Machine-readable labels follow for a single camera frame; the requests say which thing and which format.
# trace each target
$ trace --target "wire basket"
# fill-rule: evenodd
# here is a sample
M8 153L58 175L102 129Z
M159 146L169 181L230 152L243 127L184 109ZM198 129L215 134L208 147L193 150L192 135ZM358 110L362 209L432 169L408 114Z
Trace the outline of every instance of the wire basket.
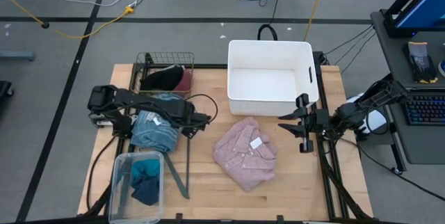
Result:
M159 93L174 93L185 97L190 94L193 82L193 64L195 55L190 52L140 52L136 57L135 71L136 82L133 89L134 93L141 95L153 95ZM166 90L141 90L141 81L150 74L159 71L168 66L178 64L183 65L191 74L190 89L186 91L166 91Z

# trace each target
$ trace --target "white storage basket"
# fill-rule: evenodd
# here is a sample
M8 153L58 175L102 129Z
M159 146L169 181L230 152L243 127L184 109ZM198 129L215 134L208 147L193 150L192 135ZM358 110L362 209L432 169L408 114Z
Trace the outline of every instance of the white storage basket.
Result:
M296 97L318 101L314 58L307 42L233 40L229 43L227 95L234 115L281 116Z

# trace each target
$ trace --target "computer monitor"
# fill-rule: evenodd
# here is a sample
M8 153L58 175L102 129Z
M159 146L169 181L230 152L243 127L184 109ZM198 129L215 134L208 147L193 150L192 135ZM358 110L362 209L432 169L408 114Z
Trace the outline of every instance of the computer monitor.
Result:
M396 0L385 11L385 26L393 38L445 31L445 0Z

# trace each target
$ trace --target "pink shirt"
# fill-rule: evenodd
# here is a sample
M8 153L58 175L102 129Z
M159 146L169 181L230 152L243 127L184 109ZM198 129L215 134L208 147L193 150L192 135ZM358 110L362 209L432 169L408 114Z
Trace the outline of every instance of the pink shirt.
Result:
M275 177L276 149L269 137L259 131L258 122L246 118L235 125L213 145L213 158L225 172L246 192L256 185ZM252 148L257 137L262 143Z

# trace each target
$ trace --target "wooden tabletop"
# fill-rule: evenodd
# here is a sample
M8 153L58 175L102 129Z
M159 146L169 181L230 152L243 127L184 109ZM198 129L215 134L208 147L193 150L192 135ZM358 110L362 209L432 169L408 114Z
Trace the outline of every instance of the wooden tabletop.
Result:
M131 64L115 65L111 84L128 88L132 66ZM322 74L327 103L332 114L338 106L346 102L339 68L323 66ZM278 127L277 123L281 121L275 117L255 117L260 124L260 130L268 134L277 147L276 178L246 193L212 158L212 145L234 123L245 118L245 116L230 113L227 98L227 70L195 69L191 94L198 93L207 94L215 99L219 107L218 117L207 126L205 131L199 131L191 141L190 200L182 197L170 171L166 170L163 218L175 218L176 213L182 213L185 219L276 220L277 215L283 215L284 220L288 221L326 221L329 219L317 150L311 154L301 154L298 149L301 140ZM196 97L191 101L197 111L208 115L214 114L214 105L207 98ZM346 133L344 138L355 142L352 132ZM91 161L110 139L110 127L98 130ZM117 141L103 153L95 167L91 185L91 204L108 186L116 147ZM338 142L337 154L343 185L358 205L372 216L357 148ZM185 137L179 140L170 158L185 181ZM86 211L87 182L88 177L83 189L79 213ZM332 197L336 214L340 216L335 190L332 192Z

